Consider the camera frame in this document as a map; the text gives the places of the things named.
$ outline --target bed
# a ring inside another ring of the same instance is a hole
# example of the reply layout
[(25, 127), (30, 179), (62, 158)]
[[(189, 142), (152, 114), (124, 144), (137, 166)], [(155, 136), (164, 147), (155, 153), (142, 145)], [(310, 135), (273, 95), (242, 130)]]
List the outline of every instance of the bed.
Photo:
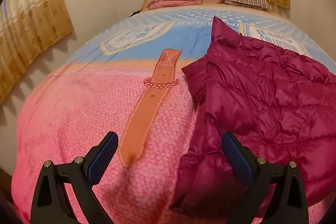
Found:
[[(206, 54), (215, 16), (237, 33), (308, 56), (336, 74), (335, 62), (277, 13), (205, 1), (202, 5), (144, 10), (127, 18), (88, 41), (53, 71), (21, 110), (12, 195), (25, 223), (29, 223), (43, 162), (61, 164), (85, 155), (108, 131), (115, 131), (121, 143), (126, 142), (124, 133), (136, 126), (129, 118), (148, 87), (153, 87), (147, 79), (153, 71), (162, 71), (161, 66), (157, 69), (158, 60), (161, 65), (167, 65), (167, 60), (174, 64), (175, 79), (167, 81), (170, 85), (174, 80), (174, 86), (169, 86), (160, 108), (154, 110), (132, 167), (119, 151), (93, 190), (116, 224), (225, 223), (225, 216), (192, 218), (170, 210), (179, 161), (188, 151), (197, 116), (181, 68)], [(67, 190), (78, 220), (86, 223), (72, 189)], [(310, 223), (319, 222), (334, 198), (331, 193), (309, 208)]]

